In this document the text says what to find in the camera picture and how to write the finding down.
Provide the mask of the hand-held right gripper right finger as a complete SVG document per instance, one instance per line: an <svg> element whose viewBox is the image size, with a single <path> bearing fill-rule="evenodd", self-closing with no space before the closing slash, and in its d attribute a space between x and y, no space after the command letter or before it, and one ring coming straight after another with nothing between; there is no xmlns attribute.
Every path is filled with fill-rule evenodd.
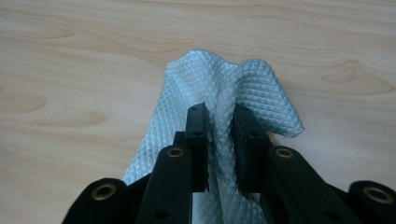
<svg viewBox="0 0 396 224"><path fill-rule="evenodd" d="M242 105L233 112L233 142L238 189L260 195L267 224L361 224L304 157L273 145Z"/></svg>

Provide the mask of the light blue cloth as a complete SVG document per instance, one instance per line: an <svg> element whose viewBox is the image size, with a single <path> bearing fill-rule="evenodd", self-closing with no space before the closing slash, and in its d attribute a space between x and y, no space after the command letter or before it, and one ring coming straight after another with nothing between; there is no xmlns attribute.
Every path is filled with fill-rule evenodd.
<svg viewBox="0 0 396 224"><path fill-rule="evenodd" d="M208 111L209 191L193 195L192 224L265 224L259 200L242 196L236 186L234 108L250 108L264 130L287 137L302 133L304 125L263 60L230 63L211 51L194 49L170 62L147 134L123 181L132 184L152 171L159 151L185 128L188 108L200 103Z"/></svg>

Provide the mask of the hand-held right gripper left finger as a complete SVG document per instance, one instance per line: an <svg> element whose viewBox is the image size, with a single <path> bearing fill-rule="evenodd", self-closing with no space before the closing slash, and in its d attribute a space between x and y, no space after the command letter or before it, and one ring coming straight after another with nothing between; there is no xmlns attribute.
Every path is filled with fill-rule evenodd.
<svg viewBox="0 0 396 224"><path fill-rule="evenodd" d="M205 104L187 111L185 130L163 148L150 174L135 224L191 224L192 194L208 189Z"/></svg>

